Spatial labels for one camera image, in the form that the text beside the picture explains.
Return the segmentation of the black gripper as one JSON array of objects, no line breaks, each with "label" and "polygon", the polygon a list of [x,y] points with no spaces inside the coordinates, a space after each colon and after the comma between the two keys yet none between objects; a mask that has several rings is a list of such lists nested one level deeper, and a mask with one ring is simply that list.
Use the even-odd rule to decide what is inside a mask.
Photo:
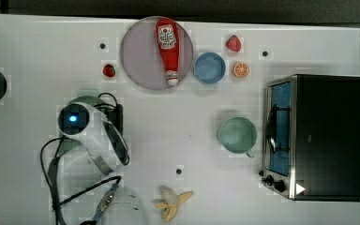
[{"label": "black gripper", "polygon": [[123,106],[118,104],[114,109],[108,110],[108,119],[113,123],[120,134],[123,134]]}]

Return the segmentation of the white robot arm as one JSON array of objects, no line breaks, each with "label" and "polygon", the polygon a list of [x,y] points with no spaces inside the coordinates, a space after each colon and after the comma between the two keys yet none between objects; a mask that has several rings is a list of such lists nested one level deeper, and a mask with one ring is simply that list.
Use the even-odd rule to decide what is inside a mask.
[{"label": "white robot arm", "polygon": [[40,155],[54,225],[149,225],[142,199],[125,186],[128,146],[111,111],[78,100],[59,112],[57,146]]}]

